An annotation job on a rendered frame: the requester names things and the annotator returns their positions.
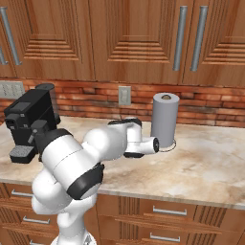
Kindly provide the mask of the black coffee machine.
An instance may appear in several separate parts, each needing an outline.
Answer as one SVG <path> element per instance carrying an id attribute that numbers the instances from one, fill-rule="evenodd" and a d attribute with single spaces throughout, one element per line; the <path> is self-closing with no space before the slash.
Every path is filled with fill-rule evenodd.
<path id="1" fill-rule="evenodd" d="M 55 86 L 52 83 L 36 85 L 8 106 L 4 114 L 15 143 L 10 152 L 11 161 L 28 164 L 38 153 L 34 141 L 37 132 L 54 130 L 60 123 Z"/>

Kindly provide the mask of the grey light switch plate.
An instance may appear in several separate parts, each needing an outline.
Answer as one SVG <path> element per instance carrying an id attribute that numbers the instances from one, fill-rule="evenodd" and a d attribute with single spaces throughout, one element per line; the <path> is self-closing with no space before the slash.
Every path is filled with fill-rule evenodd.
<path id="1" fill-rule="evenodd" d="M 0 81 L 0 99 L 18 99 L 25 94 L 22 81 Z"/>

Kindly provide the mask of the grey wall outlet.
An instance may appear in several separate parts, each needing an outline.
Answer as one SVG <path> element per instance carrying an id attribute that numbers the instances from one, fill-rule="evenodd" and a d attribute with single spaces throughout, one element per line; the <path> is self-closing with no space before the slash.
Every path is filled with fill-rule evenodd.
<path id="1" fill-rule="evenodd" d="M 120 86 L 119 87 L 119 105 L 131 104 L 131 87 Z"/>

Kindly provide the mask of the wooden drawer front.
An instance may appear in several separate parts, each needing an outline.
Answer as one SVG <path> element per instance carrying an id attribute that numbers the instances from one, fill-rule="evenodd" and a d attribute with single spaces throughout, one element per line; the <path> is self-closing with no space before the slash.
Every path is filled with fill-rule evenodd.
<path id="1" fill-rule="evenodd" d="M 170 224 L 143 220 L 99 216 L 101 245 L 245 245 L 242 232 L 227 232 L 196 229 L 187 224 Z M 180 236 L 181 242 L 174 243 L 150 239 L 149 234 Z"/>
<path id="2" fill-rule="evenodd" d="M 153 206 L 157 209 L 179 212 L 187 209 L 188 215 L 179 216 L 153 212 Z M 245 229 L 245 211 L 211 206 L 100 194 L 97 210 L 98 214 L 103 215 L 139 215 L 192 221 L 227 231 L 238 232 Z"/>
<path id="3" fill-rule="evenodd" d="M 58 226 L 56 224 L 56 214 L 36 214 L 32 206 L 23 206 L 18 205 L 15 203 L 4 203 L 0 202 L 0 208 L 3 209 L 3 214 L 9 219 L 8 223 L 18 223 L 18 224 L 31 224 L 31 225 L 40 225 L 44 228 L 54 229 L 57 230 Z M 23 217 L 27 216 L 28 218 L 32 219 L 39 219 L 39 220 L 48 220 L 50 219 L 49 225 L 44 224 L 36 224 L 31 222 L 23 221 Z"/>
<path id="4" fill-rule="evenodd" d="M 7 229 L 0 229 L 0 243 L 2 245 L 30 245 L 30 241 L 38 243 L 44 243 L 45 245 L 51 245 L 56 238 L 56 234 L 23 234 Z"/>
<path id="5" fill-rule="evenodd" d="M 0 183 L 0 199 L 6 199 L 8 202 L 16 202 L 18 205 L 30 206 L 32 204 L 32 197 L 21 197 L 11 195 L 11 191 L 15 189 L 19 192 L 33 193 L 31 186 Z"/>

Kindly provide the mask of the grey paper towel roll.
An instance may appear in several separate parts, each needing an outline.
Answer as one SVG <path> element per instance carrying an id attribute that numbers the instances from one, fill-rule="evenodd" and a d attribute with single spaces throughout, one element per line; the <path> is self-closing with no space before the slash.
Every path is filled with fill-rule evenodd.
<path id="1" fill-rule="evenodd" d="M 159 140 L 160 148 L 167 148 L 175 143 L 179 100 L 178 96 L 171 93 L 157 93 L 153 96 L 150 136 Z"/>

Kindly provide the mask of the wooden upper cupboard door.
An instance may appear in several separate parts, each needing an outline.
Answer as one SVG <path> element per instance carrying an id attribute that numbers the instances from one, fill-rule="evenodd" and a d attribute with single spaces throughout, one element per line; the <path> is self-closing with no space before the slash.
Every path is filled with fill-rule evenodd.
<path id="1" fill-rule="evenodd" d="M 173 71 L 179 10 L 188 7 L 180 69 Z M 182 81 L 193 0 L 89 0 L 97 80 Z"/>
<path id="2" fill-rule="evenodd" d="M 93 80 L 88 0 L 7 0 L 16 78 Z"/>
<path id="3" fill-rule="evenodd" d="M 200 6 L 209 8 L 198 68 L 192 72 Z M 245 86 L 245 0 L 194 0 L 183 83 Z"/>
<path id="4" fill-rule="evenodd" d="M 0 0 L 0 7 L 7 7 L 7 15 L 10 22 L 10 15 L 8 13 L 8 2 L 7 0 Z M 15 71 L 15 62 L 12 56 L 10 42 L 8 41 L 8 37 L 6 34 L 6 30 L 4 27 L 4 23 L 2 20 L 2 16 L 0 13 L 0 46 L 2 47 L 2 51 L 5 57 L 5 60 L 8 62 L 7 65 L 2 65 L 0 63 L 0 79 L 2 78 L 15 78 L 16 71 Z"/>

